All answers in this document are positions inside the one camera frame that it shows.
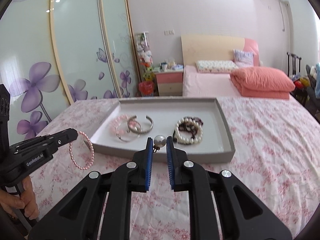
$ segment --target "purple pillow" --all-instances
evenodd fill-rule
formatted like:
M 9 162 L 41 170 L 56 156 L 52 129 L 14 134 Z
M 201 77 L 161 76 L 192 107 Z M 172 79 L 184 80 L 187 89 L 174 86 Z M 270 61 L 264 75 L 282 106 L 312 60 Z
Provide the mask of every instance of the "purple pillow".
M 252 67 L 253 66 L 253 52 L 245 52 L 239 49 L 234 49 L 235 64 L 238 67 Z

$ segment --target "pink beaded bracelet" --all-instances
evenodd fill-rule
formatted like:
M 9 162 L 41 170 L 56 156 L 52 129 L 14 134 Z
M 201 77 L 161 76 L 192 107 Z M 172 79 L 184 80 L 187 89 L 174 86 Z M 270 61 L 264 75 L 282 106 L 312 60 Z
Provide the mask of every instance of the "pink beaded bracelet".
M 70 157 L 71 160 L 73 162 L 73 164 L 80 170 L 87 170 L 89 169 L 92 165 L 93 165 L 93 160 L 94 160 L 94 150 L 93 150 L 93 145 L 92 142 L 90 141 L 89 137 L 84 133 L 84 132 L 78 132 L 79 134 L 83 135 L 86 139 L 87 142 L 89 143 L 90 146 L 90 151 L 91 151 L 91 162 L 89 163 L 89 165 L 87 167 L 81 167 L 80 165 L 78 165 L 75 161 L 75 159 L 73 158 L 73 154 L 72 154 L 72 143 L 69 143 L 69 153 L 70 153 Z

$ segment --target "pink floral bedspread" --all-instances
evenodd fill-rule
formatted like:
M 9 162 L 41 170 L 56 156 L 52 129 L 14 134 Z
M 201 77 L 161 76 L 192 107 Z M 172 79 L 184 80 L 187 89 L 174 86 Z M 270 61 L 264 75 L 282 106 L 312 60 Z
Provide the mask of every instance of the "pink floral bedspread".
M 320 125 L 295 101 L 218 100 L 236 153 L 231 163 L 203 165 L 204 168 L 233 172 L 296 236 L 320 201 Z M 116 102 L 116 99 L 77 101 L 41 135 L 70 127 L 89 133 Z M 128 161 L 96 154 L 92 168 L 81 171 L 73 166 L 67 147 L 61 147 L 53 160 L 32 174 L 40 218 L 89 172 L 111 172 Z M 82 140 L 73 143 L 73 151 L 81 166 L 89 161 L 89 150 Z M 132 194 L 130 239 L 189 239 L 188 194 L 170 190 L 165 163 L 153 163 L 152 168 L 150 191 Z

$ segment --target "headboard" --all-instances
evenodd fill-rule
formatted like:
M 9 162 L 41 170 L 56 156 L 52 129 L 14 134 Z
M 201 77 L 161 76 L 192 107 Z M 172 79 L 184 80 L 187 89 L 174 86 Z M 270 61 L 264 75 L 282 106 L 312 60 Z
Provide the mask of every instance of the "headboard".
M 196 65 L 198 60 L 234 60 L 233 49 L 253 51 L 259 66 L 259 49 L 255 40 L 219 35 L 181 35 L 183 64 Z

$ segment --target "white tray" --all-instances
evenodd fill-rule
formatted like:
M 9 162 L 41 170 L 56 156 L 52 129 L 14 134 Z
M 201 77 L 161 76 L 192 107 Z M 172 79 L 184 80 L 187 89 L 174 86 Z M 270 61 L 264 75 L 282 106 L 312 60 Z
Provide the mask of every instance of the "white tray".
M 150 126 L 146 115 L 153 121 L 153 129 L 146 135 L 125 143 L 110 132 L 110 122 L 117 116 L 136 115 L 143 128 Z M 90 138 L 95 152 L 132 158 L 137 151 L 145 149 L 147 138 L 157 135 L 172 136 L 174 126 L 185 116 L 197 116 L 202 119 L 203 140 L 197 145 L 179 145 L 175 148 L 184 150 L 188 158 L 197 163 L 230 162 L 235 153 L 233 139 L 222 109 L 215 98 L 133 98 L 120 99 L 107 114 L 106 119 Z M 157 151 L 153 160 L 166 162 L 166 147 Z

